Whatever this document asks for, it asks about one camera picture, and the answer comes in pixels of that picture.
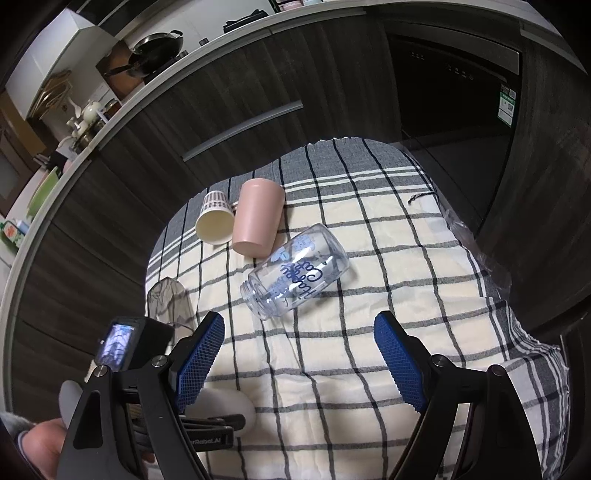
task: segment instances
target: clear glass bottle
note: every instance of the clear glass bottle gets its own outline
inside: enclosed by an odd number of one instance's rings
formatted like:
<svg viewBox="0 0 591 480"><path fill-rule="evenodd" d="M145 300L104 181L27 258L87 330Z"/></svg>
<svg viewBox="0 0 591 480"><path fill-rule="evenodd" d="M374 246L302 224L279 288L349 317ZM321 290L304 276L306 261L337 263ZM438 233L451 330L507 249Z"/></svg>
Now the clear glass bottle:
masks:
<svg viewBox="0 0 591 480"><path fill-rule="evenodd" d="M317 223L251 271L240 294L260 319L280 317L318 295L348 268L349 259L339 241Z"/></svg>

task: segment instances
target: plaid cloth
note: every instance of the plaid cloth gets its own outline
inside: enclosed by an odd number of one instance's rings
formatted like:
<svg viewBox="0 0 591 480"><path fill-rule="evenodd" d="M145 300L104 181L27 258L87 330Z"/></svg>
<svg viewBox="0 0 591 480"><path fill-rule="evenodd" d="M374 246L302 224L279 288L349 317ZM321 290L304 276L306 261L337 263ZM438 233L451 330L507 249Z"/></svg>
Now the plaid cloth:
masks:
<svg viewBox="0 0 591 480"><path fill-rule="evenodd" d="M252 400L253 430L235 447L200 454L218 479L384 479L418 419L374 343L374 317L391 310L431 353L461 367L502 364L525 408L544 479L558 477L569 410L567 368L555 346L526 334L486 271L447 228L430 179L400 150L359 138L307 145L250 174L213 185L238 199L265 177L287 194L279 245L325 224L352 268L320 297L262 322L239 286L256 261L194 234L205 192L163 232L147 290L177 278L197 306L226 322L207 388L236 388ZM414 201L413 196L420 196ZM438 478L454 467L468 406L459 407Z"/></svg>

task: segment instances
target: blue gripper pad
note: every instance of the blue gripper pad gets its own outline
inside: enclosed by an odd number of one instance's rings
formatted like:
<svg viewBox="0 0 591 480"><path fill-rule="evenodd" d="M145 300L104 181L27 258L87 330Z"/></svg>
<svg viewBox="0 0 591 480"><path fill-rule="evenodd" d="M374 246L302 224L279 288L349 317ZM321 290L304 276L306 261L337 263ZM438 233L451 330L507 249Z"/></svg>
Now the blue gripper pad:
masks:
<svg viewBox="0 0 591 480"><path fill-rule="evenodd" d="M176 389L176 403L179 411L184 411L187 405L195 403L209 369L222 346L225 332L223 318L216 313L215 318L195 345L193 353L179 370Z"/></svg>
<svg viewBox="0 0 591 480"><path fill-rule="evenodd" d="M423 413L427 408L427 399L423 393L421 371L383 313L375 318L374 339L402 399L417 412Z"/></svg>

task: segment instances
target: screw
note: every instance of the screw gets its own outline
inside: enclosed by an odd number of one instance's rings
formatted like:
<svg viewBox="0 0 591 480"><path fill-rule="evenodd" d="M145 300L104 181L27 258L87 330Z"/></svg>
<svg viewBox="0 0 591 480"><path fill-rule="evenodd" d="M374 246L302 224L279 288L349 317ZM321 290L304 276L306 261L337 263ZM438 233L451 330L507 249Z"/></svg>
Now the screw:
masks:
<svg viewBox="0 0 591 480"><path fill-rule="evenodd" d="M491 370L497 377L502 377L503 375L506 374L505 369L503 367L501 367L500 365L492 365Z"/></svg>
<svg viewBox="0 0 591 480"><path fill-rule="evenodd" d="M446 367L451 363L448 357L440 355L439 353L431 356L431 362L437 367Z"/></svg>
<svg viewBox="0 0 591 480"><path fill-rule="evenodd" d="M109 371L109 367L107 367L106 365L99 365L98 367L96 367L93 371L92 374L95 377L102 377L103 375L105 375L107 372Z"/></svg>
<svg viewBox="0 0 591 480"><path fill-rule="evenodd" d="M156 355L152 359L152 367L163 367L168 362L168 357L166 355Z"/></svg>

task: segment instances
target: bottle neck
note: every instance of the bottle neck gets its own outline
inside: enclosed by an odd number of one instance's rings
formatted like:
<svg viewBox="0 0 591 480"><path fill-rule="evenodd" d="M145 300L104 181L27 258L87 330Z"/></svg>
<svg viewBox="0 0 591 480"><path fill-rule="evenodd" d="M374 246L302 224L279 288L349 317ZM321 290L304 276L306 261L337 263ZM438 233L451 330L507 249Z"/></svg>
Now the bottle neck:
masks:
<svg viewBox="0 0 591 480"><path fill-rule="evenodd" d="M268 320L273 316L273 313L263 303L262 298L256 292L250 280L246 280L240 285L240 295L242 295L244 303L246 303L250 311L261 320Z"/></svg>

